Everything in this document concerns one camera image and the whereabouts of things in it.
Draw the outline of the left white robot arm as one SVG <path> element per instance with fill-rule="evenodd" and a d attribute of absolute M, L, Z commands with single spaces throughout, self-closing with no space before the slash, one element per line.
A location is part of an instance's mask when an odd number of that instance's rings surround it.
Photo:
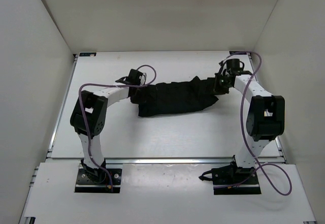
<path fill-rule="evenodd" d="M 156 70 L 150 65 L 131 69 L 127 76 L 112 85 L 85 83 L 78 90 L 78 99 L 70 118 L 70 125 L 77 133 L 84 157 L 81 165 L 85 174 L 96 184 L 105 183 L 113 189 L 113 179 L 106 168 L 102 153 L 100 133 L 104 129 L 107 109 L 113 104 L 133 96 L 156 79 Z"/>

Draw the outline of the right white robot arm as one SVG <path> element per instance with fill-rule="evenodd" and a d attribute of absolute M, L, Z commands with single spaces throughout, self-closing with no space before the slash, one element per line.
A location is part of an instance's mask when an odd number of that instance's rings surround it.
<path fill-rule="evenodd" d="M 229 93 L 230 88 L 242 94 L 240 123 L 244 146 L 234 156 L 235 166 L 227 172 L 228 179 L 236 184 L 254 169 L 255 159 L 263 149 L 284 132 L 284 97 L 265 90 L 255 74 L 244 68 L 238 58 L 221 61 L 214 83 L 216 95 Z"/>

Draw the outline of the black pleated skirt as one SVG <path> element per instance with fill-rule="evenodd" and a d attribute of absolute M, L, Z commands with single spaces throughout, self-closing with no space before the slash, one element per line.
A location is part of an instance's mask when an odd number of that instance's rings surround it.
<path fill-rule="evenodd" d="M 213 78 L 198 76 L 185 82 L 157 83 L 137 89 L 131 103 L 138 105 L 140 117 L 198 112 L 218 101 L 213 85 Z"/>

